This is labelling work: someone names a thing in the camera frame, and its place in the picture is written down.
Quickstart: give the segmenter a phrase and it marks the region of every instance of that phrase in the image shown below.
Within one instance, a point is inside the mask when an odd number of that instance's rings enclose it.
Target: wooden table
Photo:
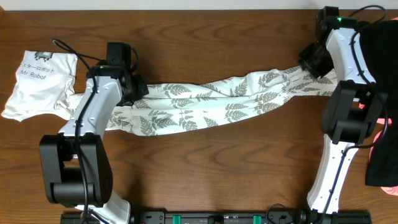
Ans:
[[[296,66],[314,41],[316,11],[5,12],[0,22],[0,104],[14,88],[25,50],[77,51],[105,57],[108,41],[135,46],[140,72],[153,83],[208,83],[252,71]],[[375,20],[367,11],[362,19]],[[398,11],[389,11],[389,18]],[[75,89],[85,87],[77,69]],[[114,190],[136,210],[265,210],[304,207],[322,156],[320,116],[327,97],[296,97],[267,114],[167,136],[107,131],[104,145]],[[67,210],[45,198],[39,141],[65,120],[40,115],[0,119],[0,223],[58,223]],[[369,150],[354,158],[341,209],[367,209],[374,223],[396,223],[398,197],[367,187]]]

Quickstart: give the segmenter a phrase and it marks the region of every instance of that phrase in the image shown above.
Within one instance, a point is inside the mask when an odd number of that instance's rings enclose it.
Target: white wall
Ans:
[[[398,9],[398,0],[0,0],[4,10],[357,9],[370,4]]]

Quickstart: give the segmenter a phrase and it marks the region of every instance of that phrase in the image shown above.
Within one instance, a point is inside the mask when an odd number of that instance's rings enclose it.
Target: green tape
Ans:
[[[174,215],[173,216],[173,224],[181,224],[181,216]]]
[[[253,216],[253,224],[261,224],[261,216],[259,215]]]

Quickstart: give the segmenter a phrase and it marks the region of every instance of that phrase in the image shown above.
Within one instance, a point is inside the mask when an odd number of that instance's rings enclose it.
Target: black cloth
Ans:
[[[392,125],[372,152],[366,185],[398,186],[398,21],[384,21],[364,30],[361,49],[377,87],[387,92],[387,111]]]

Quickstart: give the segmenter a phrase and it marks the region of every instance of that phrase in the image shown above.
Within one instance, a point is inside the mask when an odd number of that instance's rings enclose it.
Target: leaf print fabric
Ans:
[[[148,85],[133,106],[115,107],[106,130],[140,136],[181,133],[242,121],[275,110],[293,96],[330,96],[336,74],[314,79],[299,67],[252,72],[203,85]],[[82,96],[72,95],[71,105]]]

